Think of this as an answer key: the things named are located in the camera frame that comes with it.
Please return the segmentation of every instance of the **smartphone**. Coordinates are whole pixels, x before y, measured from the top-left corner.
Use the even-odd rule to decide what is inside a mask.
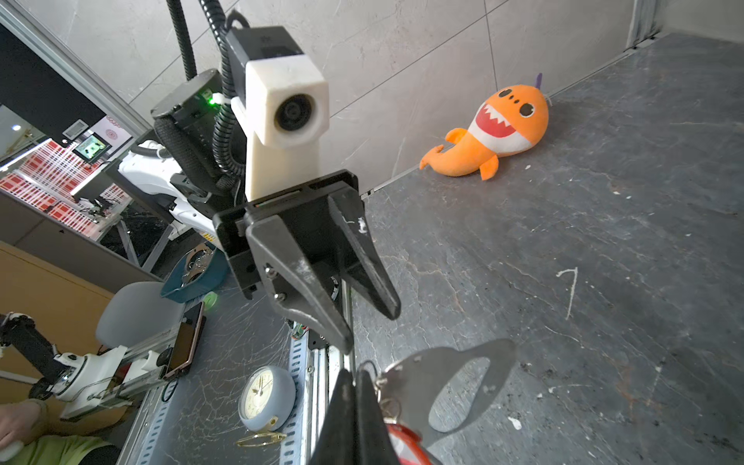
[[[196,345],[199,343],[199,337],[202,334],[205,319],[203,302],[199,302],[186,310],[181,319],[181,327],[176,336],[176,343],[173,345],[168,369],[163,379],[171,379],[188,371],[196,352]]]

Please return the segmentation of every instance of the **person's arm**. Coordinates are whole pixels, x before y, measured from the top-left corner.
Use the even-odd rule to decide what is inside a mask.
[[[28,444],[47,429],[47,406],[41,400],[0,405],[0,449],[15,440]]]

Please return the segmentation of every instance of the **teal basket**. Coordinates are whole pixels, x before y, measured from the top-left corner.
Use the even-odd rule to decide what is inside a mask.
[[[181,278],[187,256],[188,254],[184,255],[173,270],[171,270],[170,275],[165,280],[165,284],[163,284],[163,290],[160,291],[161,297],[168,298],[180,304],[188,302],[219,286],[230,269],[225,254],[221,250],[215,249],[212,261],[207,265],[207,269],[197,279],[185,286],[181,286]]]

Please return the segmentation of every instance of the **orange shark plush toy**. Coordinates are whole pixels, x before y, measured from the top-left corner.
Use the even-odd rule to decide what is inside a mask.
[[[419,164],[423,170],[447,176],[464,176],[476,170],[481,178],[491,179],[498,169],[498,159],[524,152],[537,144],[548,128],[548,104],[540,91],[542,73],[532,86],[511,86],[489,97],[470,127],[453,129],[445,140],[455,146],[442,152],[443,145],[424,155]]]

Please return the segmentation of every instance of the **person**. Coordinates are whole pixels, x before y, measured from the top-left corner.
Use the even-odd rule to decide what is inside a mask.
[[[115,465],[119,449],[99,437],[53,436],[47,405],[36,399],[0,405],[0,450],[16,440],[24,448],[5,465]]]

